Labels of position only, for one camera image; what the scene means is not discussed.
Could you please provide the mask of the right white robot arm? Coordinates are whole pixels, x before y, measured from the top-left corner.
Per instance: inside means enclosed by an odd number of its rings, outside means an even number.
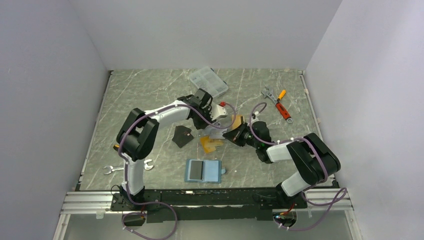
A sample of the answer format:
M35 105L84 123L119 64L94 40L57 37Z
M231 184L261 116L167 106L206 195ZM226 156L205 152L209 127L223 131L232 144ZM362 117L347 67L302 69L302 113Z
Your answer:
M275 200L282 208L289 207L300 192L325 182L341 169L339 159L316 133L277 143L272 141L267 124L256 121L252 125L244 122L222 136L237 146L253 147L263 163L293 161L296 172L276 186Z

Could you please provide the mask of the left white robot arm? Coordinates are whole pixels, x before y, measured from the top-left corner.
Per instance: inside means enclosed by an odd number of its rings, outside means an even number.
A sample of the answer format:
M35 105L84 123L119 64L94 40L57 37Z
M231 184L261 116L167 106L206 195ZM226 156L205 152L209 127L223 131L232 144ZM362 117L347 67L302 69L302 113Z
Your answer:
M212 110L213 97L201 88L153 110L131 110L116 137L118 155L124 161L119 191L129 209L137 210L145 201L144 159L153 150L160 128L191 119L196 129L204 129L214 122Z

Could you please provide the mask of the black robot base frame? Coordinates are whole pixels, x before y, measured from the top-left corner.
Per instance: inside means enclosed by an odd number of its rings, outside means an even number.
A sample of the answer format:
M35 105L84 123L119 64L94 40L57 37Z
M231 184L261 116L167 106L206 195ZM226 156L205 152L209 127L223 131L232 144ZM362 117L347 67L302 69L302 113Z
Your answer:
M283 199L274 187L148 189L146 206L134 205L119 193L112 195L113 213L144 212L147 223L164 221L256 219L268 221L273 213L306 209L301 196Z

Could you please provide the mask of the silver credit card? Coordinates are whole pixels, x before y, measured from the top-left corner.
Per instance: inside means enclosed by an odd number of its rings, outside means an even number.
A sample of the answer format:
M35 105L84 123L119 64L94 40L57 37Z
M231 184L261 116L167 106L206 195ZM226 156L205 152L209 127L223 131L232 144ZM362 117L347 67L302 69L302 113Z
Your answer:
M227 132L227 128L220 129L215 127L208 127L202 131L203 136L208 136L209 139L224 139L223 134Z

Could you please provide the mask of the black credit card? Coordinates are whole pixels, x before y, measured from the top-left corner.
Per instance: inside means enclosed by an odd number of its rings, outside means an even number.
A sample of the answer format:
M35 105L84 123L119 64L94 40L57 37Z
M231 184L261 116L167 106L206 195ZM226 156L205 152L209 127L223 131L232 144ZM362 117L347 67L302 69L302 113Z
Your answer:
M190 180L200 181L203 179L203 164L201 160L192 160L189 166L188 178Z

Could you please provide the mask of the orange credit card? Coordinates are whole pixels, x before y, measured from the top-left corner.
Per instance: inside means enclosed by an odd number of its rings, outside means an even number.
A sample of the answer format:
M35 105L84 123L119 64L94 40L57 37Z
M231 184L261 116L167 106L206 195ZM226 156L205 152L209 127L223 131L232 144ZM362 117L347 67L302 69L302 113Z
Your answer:
M241 114L237 114L237 115L232 115L231 116L231 121L232 121L232 125L230 127L230 130L235 130L236 128L238 128L240 125L242 125L245 122L245 118L243 115Z

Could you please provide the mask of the blue card holder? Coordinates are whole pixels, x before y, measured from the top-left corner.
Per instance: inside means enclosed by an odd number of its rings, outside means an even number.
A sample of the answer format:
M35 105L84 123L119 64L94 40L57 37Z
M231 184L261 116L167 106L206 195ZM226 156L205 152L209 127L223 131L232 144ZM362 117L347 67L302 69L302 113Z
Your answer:
M203 161L202 180L190 180L189 168L191 161ZM226 173L226 169L222 167L221 160L203 160L203 159L187 159L185 167L184 181L187 183L210 183L219 184L222 180L222 175Z

